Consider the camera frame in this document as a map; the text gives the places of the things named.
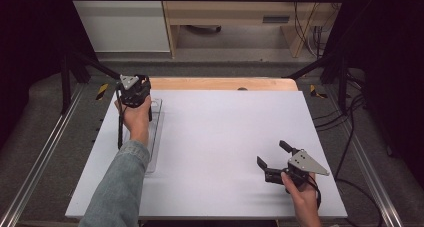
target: white table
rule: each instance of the white table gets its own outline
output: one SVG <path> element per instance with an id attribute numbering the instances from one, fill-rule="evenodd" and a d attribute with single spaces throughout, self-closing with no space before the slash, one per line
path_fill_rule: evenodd
<path id="1" fill-rule="evenodd" d="M 283 168 L 284 140 L 330 170 L 300 91 L 152 90 L 163 100 L 156 171 L 147 175 L 141 219 L 281 219 L 293 217 L 284 186 L 266 183 L 256 164 Z M 81 218 L 117 152 L 111 103 L 66 212 Z M 333 176 L 317 176 L 321 217 L 347 217 Z"/>

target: white cabinet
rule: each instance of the white cabinet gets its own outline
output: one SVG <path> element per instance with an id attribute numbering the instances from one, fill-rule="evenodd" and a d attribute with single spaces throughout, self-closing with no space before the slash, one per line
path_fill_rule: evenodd
<path id="1" fill-rule="evenodd" d="M 96 52 L 169 52 L 161 2 L 74 1 Z"/>

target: denim sleeve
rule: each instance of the denim sleeve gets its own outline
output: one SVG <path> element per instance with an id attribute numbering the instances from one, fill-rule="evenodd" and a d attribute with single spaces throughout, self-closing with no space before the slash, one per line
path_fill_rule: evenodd
<path id="1" fill-rule="evenodd" d="M 137 226 L 149 161 L 149 151 L 143 144 L 125 142 L 97 186 L 79 226 Z"/>

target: metal bracket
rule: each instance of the metal bracket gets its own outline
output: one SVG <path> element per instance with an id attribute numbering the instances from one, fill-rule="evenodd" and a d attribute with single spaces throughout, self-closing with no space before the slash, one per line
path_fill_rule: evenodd
<path id="1" fill-rule="evenodd" d="M 121 75 L 119 76 L 119 78 L 121 79 L 122 85 L 124 86 L 125 90 L 129 90 L 139 80 L 138 76 Z"/>
<path id="2" fill-rule="evenodd" d="M 330 175 L 324 167 L 322 167 L 303 149 L 293 155 L 289 159 L 288 163 L 302 171 L 313 172 L 326 176 Z"/>

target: black curtain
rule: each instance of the black curtain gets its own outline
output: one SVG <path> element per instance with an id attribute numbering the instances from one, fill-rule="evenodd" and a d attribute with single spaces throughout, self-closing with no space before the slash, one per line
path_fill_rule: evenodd
<path id="1" fill-rule="evenodd" d="M 0 21 L 0 146 L 3 146 L 28 102 L 30 86 L 59 73 L 64 53 L 77 50 L 94 60 L 97 58 L 72 1 L 0 0 Z M 88 75 L 78 61 L 71 59 L 69 66 Z"/>
<path id="2" fill-rule="evenodd" d="M 424 2 L 371 0 L 347 42 L 337 44 L 365 5 L 343 4 L 326 52 L 342 47 L 348 67 L 365 72 L 363 93 L 388 146 L 424 187 Z M 325 81 L 339 67 L 325 66 Z"/>

